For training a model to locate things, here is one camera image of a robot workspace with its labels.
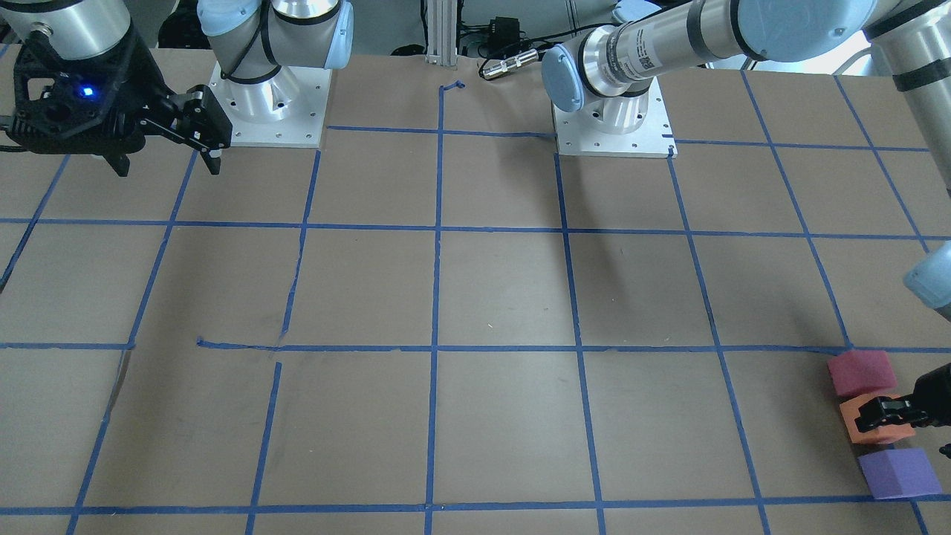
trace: metal base plate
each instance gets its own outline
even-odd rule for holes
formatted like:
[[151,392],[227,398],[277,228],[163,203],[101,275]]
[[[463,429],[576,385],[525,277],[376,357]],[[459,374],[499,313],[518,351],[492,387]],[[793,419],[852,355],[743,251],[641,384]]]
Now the metal base plate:
[[609,134],[580,121],[578,111],[567,113],[554,108],[554,129],[558,153],[566,156],[617,156],[625,158],[667,158],[677,155],[667,106],[657,80],[650,85],[650,106],[641,128],[628,134]]
[[306,102],[298,102],[293,114],[274,123],[251,123],[235,116],[228,103],[217,89],[221,83],[221,67],[215,64],[211,73],[211,87],[234,127],[231,130],[232,147],[286,147],[295,149],[318,149],[323,135],[323,120],[330,96],[328,69],[307,67],[284,67],[291,69],[303,88]]

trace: stacked block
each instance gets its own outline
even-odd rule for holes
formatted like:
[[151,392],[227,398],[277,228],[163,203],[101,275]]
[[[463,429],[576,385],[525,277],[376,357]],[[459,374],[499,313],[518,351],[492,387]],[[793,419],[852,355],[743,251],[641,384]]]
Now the stacked block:
[[[880,395],[881,394],[863,394],[839,405],[839,410],[842,412],[843,420],[845,420],[845,428],[848,429],[848,438],[852,441],[852,444],[892,444],[901,439],[915,436],[915,429],[909,425],[882,426],[872,429],[867,433],[861,433],[859,431],[855,426],[855,419],[859,417],[859,407]],[[899,396],[890,395],[888,397],[894,399]]]
[[853,398],[898,386],[895,371],[884,351],[851,349],[829,360],[828,366],[839,397]]
[[941,482],[924,450],[887,449],[859,457],[859,464],[876,500],[941,494]]

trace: orange cube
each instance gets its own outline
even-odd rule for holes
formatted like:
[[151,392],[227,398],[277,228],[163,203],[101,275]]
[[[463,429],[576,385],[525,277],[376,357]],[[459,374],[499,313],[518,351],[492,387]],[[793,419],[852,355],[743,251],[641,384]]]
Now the orange cube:
[[915,429],[908,424],[904,426],[881,426],[867,433],[859,432],[859,429],[855,426],[855,419],[859,417],[859,407],[879,396],[887,396],[892,399],[900,397],[895,394],[863,394],[839,405],[839,410],[845,420],[845,428],[848,429],[848,438],[851,439],[852,444],[892,444],[901,439],[915,436]]

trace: cable connector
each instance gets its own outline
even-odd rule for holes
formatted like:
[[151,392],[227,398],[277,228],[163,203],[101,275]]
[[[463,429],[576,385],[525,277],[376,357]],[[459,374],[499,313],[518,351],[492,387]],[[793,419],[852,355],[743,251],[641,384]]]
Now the cable connector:
[[518,55],[499,60],[498,63],[487,67],[482,71],[482,77],[486,80],[495,80],[501,78],[510,72],[521,69],[538,61],[538,50],[531,49],[519,53]]

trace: light blue joint cap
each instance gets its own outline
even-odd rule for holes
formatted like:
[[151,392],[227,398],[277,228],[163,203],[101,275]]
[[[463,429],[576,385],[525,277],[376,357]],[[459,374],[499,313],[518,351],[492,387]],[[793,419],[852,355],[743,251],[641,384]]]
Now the light blue joint cap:
[[325,69],[343,69],[350,63],[350,52],[354,44],[354,7],[349,0],[344,0],[340,6],[340,16],[337,17],[337,28],[334,30],[334,40],[330,42],[327,51]]
[[929,308],[951,305],[951,242],[946,242],[908,271],[904,285]]
[[648,2],[648,0],[621,0],[614,6],[614,11],[611,15],[614,22],[624,24],[626,22],[641,20],[659,10],[660,6],[652,4]]
[[562,111],[578,111],[585,106],[585,93],[574,58],[562,45],[545,52],[541,76],[549,98]]
[[878,0],[740,0],[737,22],[749,47],[791,63],[824,54],[862,29]]
[[224,35],[254,16],[258,0],[198,0],[198,19],[208,37]]

